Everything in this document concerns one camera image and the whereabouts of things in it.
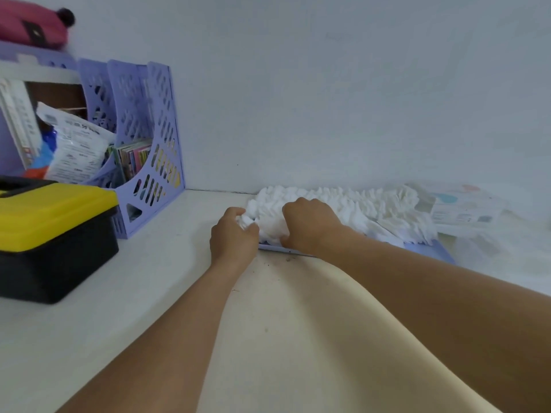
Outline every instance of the blue tray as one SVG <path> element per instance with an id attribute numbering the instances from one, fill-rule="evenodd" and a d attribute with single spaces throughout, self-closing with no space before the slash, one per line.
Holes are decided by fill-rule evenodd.
<path id="1" fill-rule="evenodd" d="M 404 246 L 407 250 L 410 250 L 412 252 L 415 252 L 424 256 L 430 256 L 431 258 L 447 262 L 448 264 L 456 265 L 450 253 L 444 248 L 444 246 L 442 246 L 442 244 L 439 241 L 432 241 L 432 246 L 421 245 L 418 243 L 405 243 Z M 273 246 L 273 245 L 269 245 L 268 243 L 259 243 L 258 249 L 303 255 L 297 250 L 289 250 L 282 246 Z"/>

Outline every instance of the plastic file organizer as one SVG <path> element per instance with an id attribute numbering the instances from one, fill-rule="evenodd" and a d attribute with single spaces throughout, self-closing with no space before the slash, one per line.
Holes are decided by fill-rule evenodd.
<path id="1" fill-rule="evenodd" d="M 76 62 L 61 52 L 0 43 L 0 60 L 17 62 L 21 55 L 34 56 L 43 66 L 78 70 L 88 119 L 114 131 L 115 146 L 140 138 L 153 139 L 143 168 L 133 179 L 114 189 L 119 200 L 117 214 L 112 217 L 116 235 L 129 238 L 185 188 L 169 67 L 153 62 L 147 65 L 87 59 Z M 9 129 L 0 116 L 0 175 L 22 172 Z M 110 188 L 115 176 L 118 169 L 112 154 L 85 184 Z"/>

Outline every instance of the right hand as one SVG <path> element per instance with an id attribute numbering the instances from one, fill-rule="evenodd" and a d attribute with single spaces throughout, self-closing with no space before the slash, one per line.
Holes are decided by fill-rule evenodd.
<path id="1" fill-rule="evenodd" d="M 288 202 L 283 206 L 283 216 L 289 235 L 280 238 L 281 244 L 307 255 L 315 256 L 323 237 L 344 228 L 333 210 L 318 199 L 310 201 L 300 197 Z"/>

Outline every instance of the toolbox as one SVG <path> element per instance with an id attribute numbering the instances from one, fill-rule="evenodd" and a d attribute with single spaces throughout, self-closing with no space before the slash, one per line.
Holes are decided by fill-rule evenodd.
<path id="1" fill-rule="evenodd" d="M 119 246 L 114 191 L 0 177 L 0 296 L 56 303 Z"/>

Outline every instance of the desk surface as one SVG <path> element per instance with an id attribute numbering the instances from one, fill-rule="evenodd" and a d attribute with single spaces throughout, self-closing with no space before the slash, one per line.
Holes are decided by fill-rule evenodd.
<path id="1" fill-rule="evenodd" d="M 0 410 L 54 412 L 208 267 L 245 194 L 185 191 L 53 306 L 0 298 Z M 495 412 L 375 298 L 314 258 L 259 251 L 225 307 L 199 413 Z"/>

